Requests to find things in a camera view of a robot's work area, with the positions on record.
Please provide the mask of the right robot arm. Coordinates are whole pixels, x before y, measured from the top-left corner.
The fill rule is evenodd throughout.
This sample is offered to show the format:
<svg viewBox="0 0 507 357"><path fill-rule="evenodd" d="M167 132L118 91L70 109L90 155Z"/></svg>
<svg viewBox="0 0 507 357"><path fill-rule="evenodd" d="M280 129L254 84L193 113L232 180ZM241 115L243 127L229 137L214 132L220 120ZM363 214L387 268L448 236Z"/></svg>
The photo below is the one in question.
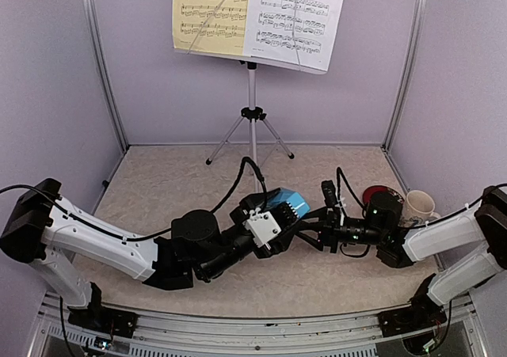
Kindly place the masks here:
<svg viewBox="0 0 507 357"><path fill-rule="evenodd" d="M400 226L403 203L388 190L377 191L370 195L362 218L351 218L327 202L304 216L296 234L317 250L328 248L331 253L345 244L374 245L377 258L391 268L406 268L443 251L477 243L476 249L451 267L425 278L407 307L379 314L386 336L444 323L451 316L444 307L453 298L506 269L502 185L485 188L472 204L425 225Z"/></svg>

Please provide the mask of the white sheet music page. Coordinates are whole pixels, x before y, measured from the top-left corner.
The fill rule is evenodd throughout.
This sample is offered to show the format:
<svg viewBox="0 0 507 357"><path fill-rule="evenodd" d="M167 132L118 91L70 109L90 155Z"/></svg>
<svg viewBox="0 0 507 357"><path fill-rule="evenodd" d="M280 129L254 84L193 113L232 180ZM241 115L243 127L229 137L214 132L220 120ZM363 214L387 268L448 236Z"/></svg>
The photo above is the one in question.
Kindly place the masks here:
<svg viewBox="0 0 507 357"><path fill-rule="evenodd" d="M243 54L327 72L344 0L249 0Z"/></svg>

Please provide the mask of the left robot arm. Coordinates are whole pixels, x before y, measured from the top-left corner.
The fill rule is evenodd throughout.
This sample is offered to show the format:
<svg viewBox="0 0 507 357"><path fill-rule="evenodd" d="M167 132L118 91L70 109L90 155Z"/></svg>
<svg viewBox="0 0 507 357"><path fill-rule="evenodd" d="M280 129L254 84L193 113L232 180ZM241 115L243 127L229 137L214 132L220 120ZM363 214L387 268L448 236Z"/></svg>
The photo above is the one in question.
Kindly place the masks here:
<svg viewBox="0 0 507 357"><path fill-rule="evenodd" d="M82 211L48 178L25 186L1 236L1 249L28 264L60 295L72 325L131 337L137 315L107 307L101 289L85 280L67 252L102 262L143 284L164 291L210 282L250 254L269 258L284 252L296 223L309 211L297 192L277 188L248 195L231 212L233 226L219 228L214 211L198 209L171 222L168 230L129 233Z"/></svg>

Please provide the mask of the blue and white box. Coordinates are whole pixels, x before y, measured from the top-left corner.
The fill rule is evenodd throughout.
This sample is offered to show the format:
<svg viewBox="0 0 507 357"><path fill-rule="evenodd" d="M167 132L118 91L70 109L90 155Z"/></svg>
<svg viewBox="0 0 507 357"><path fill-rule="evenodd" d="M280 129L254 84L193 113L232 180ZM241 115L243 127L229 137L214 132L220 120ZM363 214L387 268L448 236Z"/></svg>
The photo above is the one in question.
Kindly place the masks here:
<svg viewBox="0 0 507 357"><path fill-rule="evenodd" d="M266 209L272 210L281 203L287 203L298 218L304 217L311 209L308 202L298 193L287 188L276 188L268 192Z"/></svg>

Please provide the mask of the white perforated music stand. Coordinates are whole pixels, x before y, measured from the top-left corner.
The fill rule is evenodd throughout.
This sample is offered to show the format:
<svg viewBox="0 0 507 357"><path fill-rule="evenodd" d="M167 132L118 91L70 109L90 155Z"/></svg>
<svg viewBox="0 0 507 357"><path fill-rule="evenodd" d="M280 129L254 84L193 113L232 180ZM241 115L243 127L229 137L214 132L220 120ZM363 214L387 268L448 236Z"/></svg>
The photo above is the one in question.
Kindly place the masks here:
<svg viewBox="0 0 507 357"><path fill-rule="evenodd" d="M242 55L221 55L221 54L212 54L212 53L200 53L200 52L186 52L177 50L175 47L174 49L180 53L185 53L186 55L206 55L206 56L213 56L213 57L220 57L224 59L232 59L239 61L242 65L246 67L246 70L248 72L248 99L247 99L247 106L242 109L242 113L239 118L236 119L234 124L232 125L231 129L224 135L223 139L220 141L219 145L215 148L213 153L208 157L206 163L210 165L214 160L217 154L221 151L223 146L228 143L230 140L230 137L234 134L238 126L243 121L248 121L249 123L249 133L250 133L250 156L252 159L257 158L257 123L262 122L265 127L269 130L269 132L272 134L272 136L275 139L275 144L280 146L282 150L286 153L286 155L289 158L294 158L295 155L290 151L287 144L282 140L280 135L277 133L275 128L271 125L271 123L267 120L267 115L263 111L262 108L260 108L257 105L257 68L261 65L269 65L269 66L278 66L282 68L286 68L289 70L297 70L302 71L306 73L311 74L325 74L318 70L312 70L304 68L302 70L299 70L295 68L293 65L286 65L281 62L276 61L270 61L266 59L260 59L260 58L254 58L250 56L246 56L244 54Z"/></svg>

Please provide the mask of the yellow sheet music page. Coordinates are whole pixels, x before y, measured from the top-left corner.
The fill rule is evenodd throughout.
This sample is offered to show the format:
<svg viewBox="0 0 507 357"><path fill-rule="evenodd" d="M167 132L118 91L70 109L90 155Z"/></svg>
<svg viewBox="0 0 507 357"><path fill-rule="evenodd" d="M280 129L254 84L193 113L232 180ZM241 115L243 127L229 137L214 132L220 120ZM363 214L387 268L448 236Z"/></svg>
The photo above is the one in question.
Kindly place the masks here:
<svg viewBox="0 0 507 357"><path fill-rule="evenodd" d="M177 50L242 55L249 0L173 0Z"/></svg>

